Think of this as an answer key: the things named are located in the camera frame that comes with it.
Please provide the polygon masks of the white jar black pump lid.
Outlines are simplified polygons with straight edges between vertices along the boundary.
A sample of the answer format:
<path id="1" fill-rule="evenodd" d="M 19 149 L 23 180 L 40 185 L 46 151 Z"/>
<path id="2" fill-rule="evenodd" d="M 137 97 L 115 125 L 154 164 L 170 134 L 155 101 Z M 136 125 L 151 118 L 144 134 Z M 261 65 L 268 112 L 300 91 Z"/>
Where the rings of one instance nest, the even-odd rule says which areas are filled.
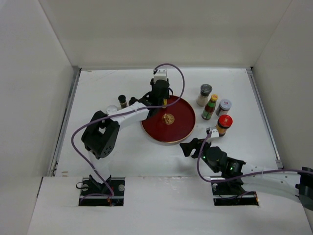
<path id="1" fill-rule="evenodd" d="M 137 102 L 137 99 L 135 97 L 131 97 L 129 100 L 129 106 L 133 105 L 135 102 Z"/>

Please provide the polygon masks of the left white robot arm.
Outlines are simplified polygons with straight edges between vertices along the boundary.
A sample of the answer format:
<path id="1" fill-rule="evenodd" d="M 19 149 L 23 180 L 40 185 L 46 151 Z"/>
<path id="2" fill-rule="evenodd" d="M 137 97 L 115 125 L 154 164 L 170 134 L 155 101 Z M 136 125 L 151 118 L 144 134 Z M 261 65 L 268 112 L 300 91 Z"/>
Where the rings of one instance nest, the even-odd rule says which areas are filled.
<path id="1" fill-rule="evenodd" d="M 107 157 L 114 149 L 118 132 L 138 121 L 150 119 L 158 114 L 164 100 L 169 99 L 169 80 L 151 81 L 152 90 L 141 99 L 135 99 L 133 104 L 119 110 L 118 117 L 110 117 L 88 126 L 82 134 L 81 140 L 88 152 L 97 160 Z"/>

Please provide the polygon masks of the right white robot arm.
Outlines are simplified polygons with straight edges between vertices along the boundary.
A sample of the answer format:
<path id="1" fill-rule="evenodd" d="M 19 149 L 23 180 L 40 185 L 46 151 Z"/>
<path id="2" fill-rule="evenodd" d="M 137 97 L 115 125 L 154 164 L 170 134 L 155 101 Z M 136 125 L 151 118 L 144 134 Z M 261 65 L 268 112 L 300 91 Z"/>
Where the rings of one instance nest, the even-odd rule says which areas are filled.
<path id="1" fill-rule="evenodd" d="M 217 146 L 204 139 L 192 139 L 180 143 L 184 156 L 203 161 L 220 178 L 210 178 L 214 195 L 230 201 L 238 201 L 244 195 L 263 192 L 288 198 L 313 209 L 313 170 L 266 169 L 231 158 Z"/>

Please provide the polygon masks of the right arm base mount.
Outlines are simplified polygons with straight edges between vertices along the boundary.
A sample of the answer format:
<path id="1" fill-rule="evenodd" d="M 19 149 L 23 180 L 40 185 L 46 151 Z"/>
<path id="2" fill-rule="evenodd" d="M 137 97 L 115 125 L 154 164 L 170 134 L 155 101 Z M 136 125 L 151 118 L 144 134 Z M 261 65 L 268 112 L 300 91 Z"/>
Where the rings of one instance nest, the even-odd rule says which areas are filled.
<path id="1" fill-rule="evenodd" d="M 213 203 L 215 206 L 258 206 L 255 191 L 246 191 L 241 180 L 234 183 L 212 183 Z"/>

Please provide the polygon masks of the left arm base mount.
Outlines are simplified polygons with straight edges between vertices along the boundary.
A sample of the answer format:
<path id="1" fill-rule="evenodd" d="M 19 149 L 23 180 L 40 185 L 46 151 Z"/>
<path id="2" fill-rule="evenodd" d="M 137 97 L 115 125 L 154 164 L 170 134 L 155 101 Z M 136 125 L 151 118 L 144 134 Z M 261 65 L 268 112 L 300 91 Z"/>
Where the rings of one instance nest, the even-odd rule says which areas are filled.
<path id="1" fill-rule="evenodd" d="M 76 184 L 76 188 L 80 191 L 78 206 L 82 207 L 118 207 L 124 205 L 125 178 L 107 179 L 107 183 L 114 192 L 104 184 L 96 181 L 91 175 L 83 178 Z"/>

